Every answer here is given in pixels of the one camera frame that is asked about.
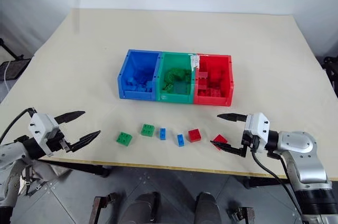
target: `blue bin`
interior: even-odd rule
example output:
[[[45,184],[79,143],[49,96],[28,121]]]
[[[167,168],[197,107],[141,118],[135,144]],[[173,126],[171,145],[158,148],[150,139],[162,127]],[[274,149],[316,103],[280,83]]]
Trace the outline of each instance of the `blue bin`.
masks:
[[[161,51],[129,50],[117,78],[121,99],[156,101]]]

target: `plastic storage bin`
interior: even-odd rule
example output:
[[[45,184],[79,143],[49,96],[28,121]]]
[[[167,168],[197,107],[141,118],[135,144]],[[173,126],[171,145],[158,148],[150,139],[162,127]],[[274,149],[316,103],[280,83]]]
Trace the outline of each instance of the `plastic storage bin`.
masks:
[[[230,106],[233,93],[231,56],[198,55],[194,104]]]
[[[195,70],[188,53],[163,52],[157,75],[157,101],[192,104]]]
[[[121,99],[156,100],[156,76],[162,52],[129,50],[118,76]]]

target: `table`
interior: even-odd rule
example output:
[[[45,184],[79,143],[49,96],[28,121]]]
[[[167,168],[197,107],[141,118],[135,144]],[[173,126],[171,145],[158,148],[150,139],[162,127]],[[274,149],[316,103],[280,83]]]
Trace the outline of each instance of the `table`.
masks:
[[[232,56],[234,93],[231,107],[120,100],[117,76],[128,49],[201,52]],[[24,108],[55,116],[87,113],[62,125],[74,143],[96,130],[101,134],[75,152],[59,151],[50,160],[104,165],[266,176],[251,155],[218,151],[209,140],[218,134],[240,146],[244,123],[217,118],[220,113],[262,111],[271,129],[306,131],[318,141],[318,154],[332,180],[338,180],[338,101],[325,72],[313,56],[292,16],[72,10],[36,52],[0,105],[0,131]],[[28,134],[21,119],[5,139]],[[167,140],[140,135],[143,123],[166,127]],[[198,128],[202,141],[178,147]],[[132,134],[128,147],[116,142]],[[278,161],[259,155],[283,177]]]

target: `black wire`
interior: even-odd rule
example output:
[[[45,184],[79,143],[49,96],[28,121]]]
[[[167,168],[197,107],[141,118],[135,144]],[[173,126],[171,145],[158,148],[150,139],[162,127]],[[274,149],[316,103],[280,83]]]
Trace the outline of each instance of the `black wire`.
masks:
[[[272,175],[272,176],[277,180],[277,182],[279,182],[279,183],[283,186],[284,190],[285,190],[285,191],[287,192],[287,194],[289,195],[289,197],[290,197],[292,203],[295,205],[295,207],[296,207],[296,209],[297,209],[299,215],[302,216],[302,212],[301,212],[300,208],[298,207],[298,205],[297,205],[297,203],[296,203],[296,200],[295,200],[294,197],[292,196],[292,194],[291,194],[291,192],[289,191],[288,187],[286,187],[285,183],[284,183],[284,182],[283,182],[283,181],[282,181],[282,180],[281,180],[274,172],[272,172],[270,169],[268,169],[267,167],[265,167],[263,164],[261,164],[261,163],[259,162],[259,160],[258,160],[257,157],[256,157],[256,153],[252,152],[252,158],[255,160],[255,162],[258,164],[258,166],[260,166],[263,170],[265,170],[265,171],[268,172],[270,175]]]
[[[10,125],[7,126],[7,128],[5,129],[4,133],[1,135],[0,137],[0,144],[2,142],[2,140],[5,138],[6,134],[8,133],[8,131],[12,128],[12,126],[26,113],[26,112],[30,112],[32,108],[28,108],[23,110],[19,115],[16,116],[16,118],[14,118],[14,120],[10,123]]]

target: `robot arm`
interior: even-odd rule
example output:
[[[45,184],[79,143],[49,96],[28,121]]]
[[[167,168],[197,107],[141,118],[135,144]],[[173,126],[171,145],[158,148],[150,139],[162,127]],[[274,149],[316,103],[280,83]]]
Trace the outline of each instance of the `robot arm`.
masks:
[[[263,113],[221,114],[230,121],[246,122],[242,148],[229,144],[212,143],[226,152],[246,156],[247,148],[253,156],[267,151],[268,157],[286,161],[286,175],[301,208],[302,220],[307,224],[337,224],[338,205],[332,193],[332,183],[317,157],[317,142],[306,132],[276,132],[270,130],[270,121]]]
[[[31,116],[28,126],[33,137],[24,135],[13,143],[0,145],[0,223],[9,223],[13,208],[16,204],[20,176],[28,165],[34,165],[34,160],[43,156],[52,156],[53,152],[64,149],[75,152],[92,142],[100,131],[88,134],[75,144],[68,143],[59,129],[59,124],[68,123],[84,111],[74,111],[58,117],[37,113],[29,108],[16,117],[0,138],[0,143],[10,127],[25,113]]]

